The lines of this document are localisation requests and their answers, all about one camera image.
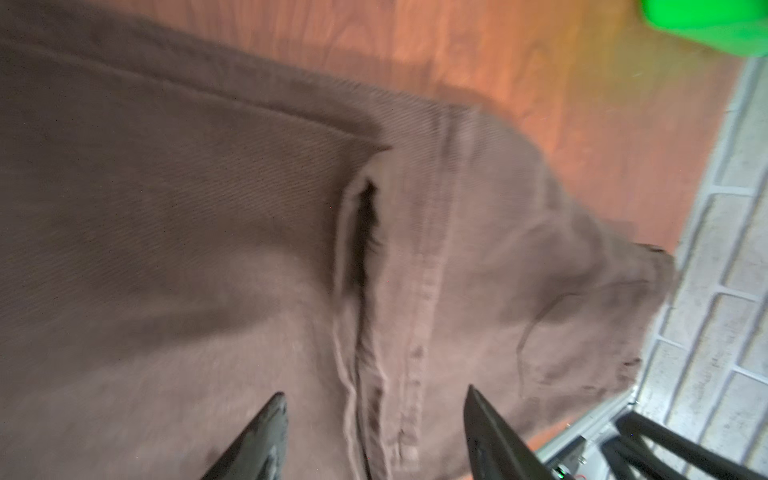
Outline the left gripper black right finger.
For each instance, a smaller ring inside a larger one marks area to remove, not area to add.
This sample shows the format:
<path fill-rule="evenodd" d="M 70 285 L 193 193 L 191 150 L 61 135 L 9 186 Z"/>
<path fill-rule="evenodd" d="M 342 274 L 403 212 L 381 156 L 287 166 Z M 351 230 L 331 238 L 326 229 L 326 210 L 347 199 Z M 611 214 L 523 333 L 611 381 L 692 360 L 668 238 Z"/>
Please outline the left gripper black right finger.
<path fill-rule="evenodd" d="M 463 423 L 474 480 L 552 480 L 553 476 L 490 402 L 470 385 Z"/>

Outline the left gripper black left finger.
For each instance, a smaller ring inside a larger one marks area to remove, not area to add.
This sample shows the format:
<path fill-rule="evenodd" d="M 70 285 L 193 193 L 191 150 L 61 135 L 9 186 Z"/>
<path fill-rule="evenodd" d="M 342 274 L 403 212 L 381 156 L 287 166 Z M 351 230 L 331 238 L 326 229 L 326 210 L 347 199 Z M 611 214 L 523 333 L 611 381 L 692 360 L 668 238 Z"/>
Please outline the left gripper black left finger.
<path fill-rule="evenodd" d="M 283 392 L 277 392 L 201 479 L 280 480 L 287 433 L 287 400 Z"/>

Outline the brown trousers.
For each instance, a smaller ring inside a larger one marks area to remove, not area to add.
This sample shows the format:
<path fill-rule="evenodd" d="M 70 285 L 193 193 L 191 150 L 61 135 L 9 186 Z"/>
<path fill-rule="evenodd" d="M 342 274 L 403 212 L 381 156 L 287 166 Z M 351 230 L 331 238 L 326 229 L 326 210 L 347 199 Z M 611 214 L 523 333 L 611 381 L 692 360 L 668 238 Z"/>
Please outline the brown trousers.
<path fill-rule="evenodd" d="M 459 479 L 627 390 L 675 275 L 500 119 L 77 1 L 1 5 L 1 475 Z"/>

